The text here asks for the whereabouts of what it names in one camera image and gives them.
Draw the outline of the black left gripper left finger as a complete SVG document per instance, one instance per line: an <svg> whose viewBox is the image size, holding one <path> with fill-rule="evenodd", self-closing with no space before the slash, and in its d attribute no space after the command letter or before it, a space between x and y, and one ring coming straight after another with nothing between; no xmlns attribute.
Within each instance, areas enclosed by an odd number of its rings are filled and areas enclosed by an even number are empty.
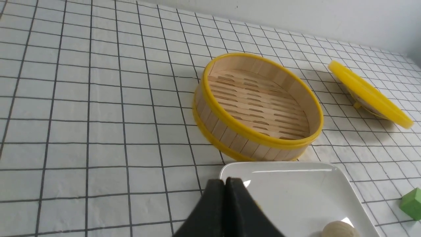
<svg viewBox="0 0 421 237"><path fill-rule="evenodd" d="M175 237L222 237L224 182L209 179L198 204Z"/></svg>

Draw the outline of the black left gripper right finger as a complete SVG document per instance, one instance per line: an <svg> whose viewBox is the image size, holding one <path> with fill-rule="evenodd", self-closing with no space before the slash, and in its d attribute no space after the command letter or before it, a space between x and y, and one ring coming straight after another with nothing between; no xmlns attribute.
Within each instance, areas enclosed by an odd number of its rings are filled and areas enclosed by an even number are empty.
<svg viewBox="0 0 421 237"><path fill-rule="evenodd" d="M284 237L237 177L229 177L225 182L225 236Z"/></svg>

